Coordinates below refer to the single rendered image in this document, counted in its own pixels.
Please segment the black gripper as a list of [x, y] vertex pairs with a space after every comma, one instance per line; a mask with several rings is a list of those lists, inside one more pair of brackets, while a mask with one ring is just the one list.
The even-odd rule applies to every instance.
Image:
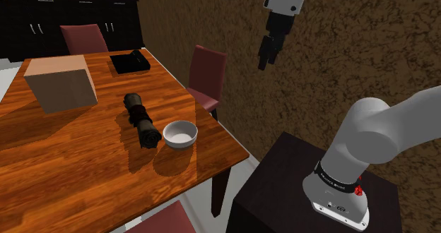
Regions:
[[270, 12], [266, 22], [269, 35], [265, 35], [259, 48], [258, 69], [264, 70], [267, 64], [274, 64], [278, 53], [283, 48], [286, 35], [289, 34], [295, 16], [287, 16], [280, 13]]

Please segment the red dining chair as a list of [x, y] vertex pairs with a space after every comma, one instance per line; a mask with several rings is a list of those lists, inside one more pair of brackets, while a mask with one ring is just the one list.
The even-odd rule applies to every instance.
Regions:
[[70, 55], [109, 52], [97, 24], [61, 25]]
[[227, 54], [196, 45], [186, 90], [217, 121], [216, 108], [223, 90]]
[[175, 201], [125, 233], [196, 233], [180, 201]]

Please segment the white bowl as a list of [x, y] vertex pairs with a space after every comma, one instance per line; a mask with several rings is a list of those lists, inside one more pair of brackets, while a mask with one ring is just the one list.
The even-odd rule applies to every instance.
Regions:
[[197, 135], [196, 125], [185, 120], [171, 122], [163, 130], [163, 138], [171, 148], [187, 148], [196, 141]]

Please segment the dark robot stand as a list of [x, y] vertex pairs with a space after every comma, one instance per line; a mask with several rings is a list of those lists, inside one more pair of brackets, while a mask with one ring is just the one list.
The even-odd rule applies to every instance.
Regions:
[[225, 233], [404, 233], [395, 184], [362, 174], [370, 221], [357, 232], [316, 212], [302, 181], [325, 151], [283, 132], [233, 200]]

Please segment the black flat box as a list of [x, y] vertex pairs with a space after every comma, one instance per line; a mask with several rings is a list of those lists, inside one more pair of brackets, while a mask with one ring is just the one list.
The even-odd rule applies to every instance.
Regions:
[[151, 68], [148, 60], [137, 49], [130, 54], [114, 55], [110, 58], [118, 74], [147, 71]]

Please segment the black rolled cloth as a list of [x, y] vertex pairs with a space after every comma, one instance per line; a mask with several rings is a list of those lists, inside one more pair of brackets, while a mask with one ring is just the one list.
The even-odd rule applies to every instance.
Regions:
[[162, 135], [153, 125], [153, 120], [146, 112], [141, 97], [137, 93], [128, 93], [124, 96], [124, 106], [129, 113], [129, 123], [137, 128], [139, 142], [142, 148], [157, 148]]

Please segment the black sideboard cabinet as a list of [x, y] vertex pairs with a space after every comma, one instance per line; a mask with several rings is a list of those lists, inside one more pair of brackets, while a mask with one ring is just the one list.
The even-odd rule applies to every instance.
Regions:
[[67, 55], [61, 26], [88, 24], [110, 51], [145, 46], [137, 0], [0, 0], [0, 59]]

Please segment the brown cardboard box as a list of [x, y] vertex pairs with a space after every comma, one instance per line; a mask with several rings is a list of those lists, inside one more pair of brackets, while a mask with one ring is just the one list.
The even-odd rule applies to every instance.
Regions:
[[24, 79], [47, 114], [98, 103], [83, 55], [31, 59]]

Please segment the wooden dining table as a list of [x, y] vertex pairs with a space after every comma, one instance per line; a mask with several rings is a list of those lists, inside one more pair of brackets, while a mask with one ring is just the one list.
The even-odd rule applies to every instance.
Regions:
[[[148, 51], [147, 71], [118, 74], [108, 52], [85, 57], [96, 105], [46, 114], [23, 62], [0, 102], [0, 233], [111, 231], [208, 180], [248, 152]], [[123, 99], [137, 93], [158, 130], [187, 120], [195, 143], [142, 148]]]

